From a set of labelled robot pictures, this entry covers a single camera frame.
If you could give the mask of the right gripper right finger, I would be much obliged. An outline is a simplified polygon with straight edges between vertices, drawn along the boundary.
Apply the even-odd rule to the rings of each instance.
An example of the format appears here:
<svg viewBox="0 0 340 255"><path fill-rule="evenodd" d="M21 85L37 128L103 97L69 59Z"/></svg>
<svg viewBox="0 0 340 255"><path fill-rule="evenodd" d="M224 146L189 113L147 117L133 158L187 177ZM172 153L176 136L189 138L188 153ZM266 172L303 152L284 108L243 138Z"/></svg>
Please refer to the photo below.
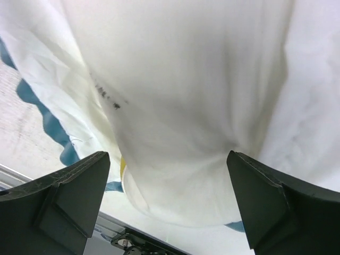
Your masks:
<svg viewBox="0 0 340 255"><path fill-rule="evenodd" d="M339 254L339 193L231 151L227 167L255 254Z"/></svg>

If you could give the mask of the blue white bear pillowcase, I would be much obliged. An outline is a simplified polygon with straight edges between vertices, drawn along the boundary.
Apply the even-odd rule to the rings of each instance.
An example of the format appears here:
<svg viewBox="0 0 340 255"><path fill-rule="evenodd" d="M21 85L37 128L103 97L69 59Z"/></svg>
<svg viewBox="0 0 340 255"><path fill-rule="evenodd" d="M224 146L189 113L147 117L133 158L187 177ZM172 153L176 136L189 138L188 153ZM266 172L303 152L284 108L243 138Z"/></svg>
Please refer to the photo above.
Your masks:
<svg viewBox="0 0 340 255"><path fill-rule="evenodd" d="M268 134L259 156L244 154L338 191L339 1L293 2L283 43L284 84ZM20 74L70 136L78 156L108 151L112 176L122 182L126 162L62 3L1 1L1 39Z"/></svg>

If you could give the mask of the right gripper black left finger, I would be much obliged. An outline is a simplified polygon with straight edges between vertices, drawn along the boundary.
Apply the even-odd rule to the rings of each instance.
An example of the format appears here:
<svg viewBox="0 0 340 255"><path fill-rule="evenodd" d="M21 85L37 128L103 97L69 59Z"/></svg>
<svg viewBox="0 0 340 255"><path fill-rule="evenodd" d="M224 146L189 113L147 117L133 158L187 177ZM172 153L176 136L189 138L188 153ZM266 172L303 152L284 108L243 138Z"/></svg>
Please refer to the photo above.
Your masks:
<svg viewBox="0 0 340 255"><path fill-rule="evenodd" d="M83 254L110 167L107 152L1 191L1 254Z"/></svg>

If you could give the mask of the white pillow yellow edge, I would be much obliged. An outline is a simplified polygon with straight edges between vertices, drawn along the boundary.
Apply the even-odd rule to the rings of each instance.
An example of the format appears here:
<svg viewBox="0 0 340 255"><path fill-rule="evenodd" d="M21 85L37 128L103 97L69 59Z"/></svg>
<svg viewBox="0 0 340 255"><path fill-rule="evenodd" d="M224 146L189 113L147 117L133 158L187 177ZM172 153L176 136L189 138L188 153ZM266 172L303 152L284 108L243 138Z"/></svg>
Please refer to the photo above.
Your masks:
<svg viewBox="0 0 340 255"><path fill-rule="evenodd" d="M226 159L259 156L293 1L63 1L126 162L129 202L168 223L240 221Z"/></svg>

